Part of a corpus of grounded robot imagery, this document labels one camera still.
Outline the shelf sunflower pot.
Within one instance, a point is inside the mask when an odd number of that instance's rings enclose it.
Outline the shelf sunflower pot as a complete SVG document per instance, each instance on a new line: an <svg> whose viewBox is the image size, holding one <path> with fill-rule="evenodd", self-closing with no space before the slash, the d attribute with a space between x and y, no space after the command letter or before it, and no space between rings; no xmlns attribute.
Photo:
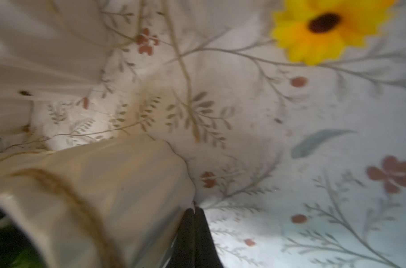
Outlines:
<svg viewBox="0 0 406 268"><path fill-rule="evenodd" d="M50 268L160 267L195 192L148 135L0 153L0 210Z"/></svg>
<svg viewBox="0 0 406 268"><path fill-rule="evenodd" d="M395 1L284 1L271 12L271 37L289 61L318 65L364 47L391 18Z"/></svg>
<svg viewBox="0 0 406 268"><path fill-rule="evenodd" d="M34 103L81 99L109 50L100 1L0 1L0 137L23 133Z"/></svg>

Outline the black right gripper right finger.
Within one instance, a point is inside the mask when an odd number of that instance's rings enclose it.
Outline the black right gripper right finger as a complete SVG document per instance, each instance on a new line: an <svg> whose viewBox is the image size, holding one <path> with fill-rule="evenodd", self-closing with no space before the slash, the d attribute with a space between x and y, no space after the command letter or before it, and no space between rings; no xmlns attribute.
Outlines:
<svg viewBox="0 0 406 268"><path fill-rule="evenodd" d="M195 268L223 268L204 210L195 207Z"/></svg>

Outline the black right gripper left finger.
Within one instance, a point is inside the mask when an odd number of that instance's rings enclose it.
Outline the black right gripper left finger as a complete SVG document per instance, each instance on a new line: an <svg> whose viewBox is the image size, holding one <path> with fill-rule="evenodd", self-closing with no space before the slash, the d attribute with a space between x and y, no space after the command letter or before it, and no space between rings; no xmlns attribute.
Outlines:
<svg viewBox="0 0 406 268"><path fill-rule="evenodd" d="M195 264L194 210L186 210L177 232L167 268L193 268Z"/></svg>

